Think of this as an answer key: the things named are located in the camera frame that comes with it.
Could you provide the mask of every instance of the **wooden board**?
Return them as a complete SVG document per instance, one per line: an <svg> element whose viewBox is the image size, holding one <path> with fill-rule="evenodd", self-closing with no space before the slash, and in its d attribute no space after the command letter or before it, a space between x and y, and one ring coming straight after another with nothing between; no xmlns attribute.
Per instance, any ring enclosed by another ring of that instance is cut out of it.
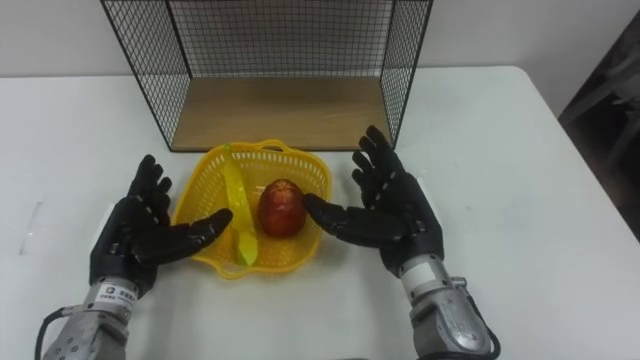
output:
<svg viewBox="0 0 640 360"><path fill-rule="evenodd" d="M304 150L351 150L369 125L389 138L377 78L195 78L171 147L276 138Z"/></svg>

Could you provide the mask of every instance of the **black cable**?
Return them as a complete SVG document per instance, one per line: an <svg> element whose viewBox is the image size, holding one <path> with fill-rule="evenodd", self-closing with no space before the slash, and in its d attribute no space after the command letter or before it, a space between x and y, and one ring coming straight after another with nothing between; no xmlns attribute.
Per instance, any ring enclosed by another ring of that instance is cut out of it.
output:
<svg viewBox="0 0 640 360"><path fill-rule="evenodd" d="M51 324L54 320L64 317L64 315L62 315L62 312L64 311L64 309L65 308L61 307L60 309L47 315L47 317L44 318L44 320L42 320L42 325L40 325L40 330L38 330L38 338L36 339L35 360L42 359L42 341L44 340L44 334L47 332L47 327L49 327L49 324Z"/></svg>
<svg viewBox="0 0 640 360"><path fill-rule="evenodd" d="M478 317L480 317L480 320L482 320L482 323L487 328L487 332L489 333L489 338L491 339L491 342L493 343L493 350L490 353L484 354L484 355L443 351L443 352L437 352L437 353L433 353L433 354L429 354L429 355L423 356L418 360L441 360L441 359L450 359L450 360L495 360L495 359L498 358L498 356L500 356L500 353L502 352L502 346L500 345L500 341L498 340L498 337L487 326L487 323L482 318L482 315L480 314L480 310L478 310L478 306L476 306L476 302L473 300L471 295L467 296L467 299L469 300L469 303L471 304L471 307L473 308L473 311L475 311L475 313L478 315Z"/></svg>

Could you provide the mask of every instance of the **white table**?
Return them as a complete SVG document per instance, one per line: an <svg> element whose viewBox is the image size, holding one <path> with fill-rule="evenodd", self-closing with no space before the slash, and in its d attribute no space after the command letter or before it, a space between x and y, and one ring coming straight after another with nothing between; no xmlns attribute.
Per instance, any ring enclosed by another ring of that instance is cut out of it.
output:
<svg viewBox="0 0 640 360"><path fill-rule="evenodd" d="M1 359L31 358L42 318L82 301L90 239L146 153L175 199L200 154L167 150L133 78L0 80ZM398 153L423 179L447 267L468 278L502 359L640 359L638 242L524 72L419 70ZM357 204L350 154L319 155L334 201ZM327 238L276 279L228 282L189 260L162 268L127 351L414 359L408 311L376 251Z"/></svg>

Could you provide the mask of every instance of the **metal robotic arm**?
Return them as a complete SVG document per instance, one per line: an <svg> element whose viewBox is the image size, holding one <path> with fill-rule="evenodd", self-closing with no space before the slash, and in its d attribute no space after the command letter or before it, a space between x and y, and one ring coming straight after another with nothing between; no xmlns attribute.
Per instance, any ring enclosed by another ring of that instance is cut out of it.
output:
<svg viewBox="0 0 640 360"><path fill-rule="evenodd" d="M47 326L69 317L45 360L124 360L127 325L135 302L156 280L158 265L191 256L210 245L232 218L221 209L193 224L170 226L169 178L147 155L126 197L114 207L90 261L91 288L81 305L60 308L43 321L35 359L41 360Z"/></svg>
<svg viewBox="0 0 640 360"><path fill-rule="evenodd" d="M309 214L338 239L379 249L411 302L420 360L496 359L500 343L467 292L466 280L450 277L444 267L442 228L417 180L376 128L367 129L360 147L367 156L353 154L358 169L352 177L364 208L344 209L307 194Z"/></svg>
<svg viewBox="0 0 640 360"><path fill-rule="evenodd" d="M487 327L467 281L450 277L435 255L404 263L400 278L411 302L413 342L420 360L493 360L500 342Z"/></svg>

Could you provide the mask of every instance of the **red apple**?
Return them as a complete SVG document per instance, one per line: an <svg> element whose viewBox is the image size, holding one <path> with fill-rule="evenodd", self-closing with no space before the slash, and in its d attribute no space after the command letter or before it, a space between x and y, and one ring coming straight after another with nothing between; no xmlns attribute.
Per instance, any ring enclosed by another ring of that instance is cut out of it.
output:
<svg viewBox="0 0 640 360"><path fill-rule="evenodd" d="M292 237L304 226L307 210L302 190L293 182L278 179L264 189L258 202L258 220L269 236Z"/></svg>

